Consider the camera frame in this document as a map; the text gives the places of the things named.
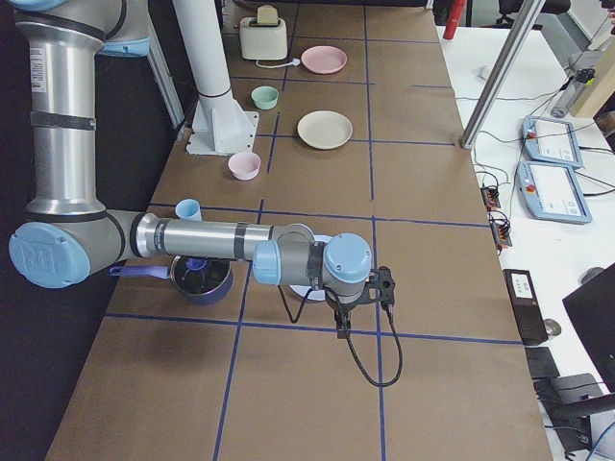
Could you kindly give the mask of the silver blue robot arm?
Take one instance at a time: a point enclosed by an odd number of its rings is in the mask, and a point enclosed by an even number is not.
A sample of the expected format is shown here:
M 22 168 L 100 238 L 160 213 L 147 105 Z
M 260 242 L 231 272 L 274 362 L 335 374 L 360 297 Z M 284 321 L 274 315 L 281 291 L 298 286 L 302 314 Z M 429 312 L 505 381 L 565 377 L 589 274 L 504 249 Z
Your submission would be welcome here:
M 15 269 L 29 282 L 60 289 L 102 269 L 169 279 L 199 303 L 221 300 L 231 263 L 248 261 L 255 279 L 321 290 L 340 337 L 350 313 L 369 304 L 378 278 L 371 250 L 353 233 L 328 242 L 304 225 L 263 226 L 160 218 L 105 207 L 95 181 L 94 59 L 149 51 L 144 1 L 16 1 L 16 28 L 30 46 L 35 198 L 30 220 L 11 236 Z

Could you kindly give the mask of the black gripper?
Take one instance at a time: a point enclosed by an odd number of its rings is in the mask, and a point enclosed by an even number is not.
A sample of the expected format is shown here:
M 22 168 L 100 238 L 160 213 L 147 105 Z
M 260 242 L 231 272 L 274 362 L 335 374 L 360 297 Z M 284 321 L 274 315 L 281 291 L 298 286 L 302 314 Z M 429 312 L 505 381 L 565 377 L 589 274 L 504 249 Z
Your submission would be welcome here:
M 336 335 L 338 339 L 349 339 L 351 334 L 350 313 L 344 307 L 337 308 L 334 312 L 336 322 Z

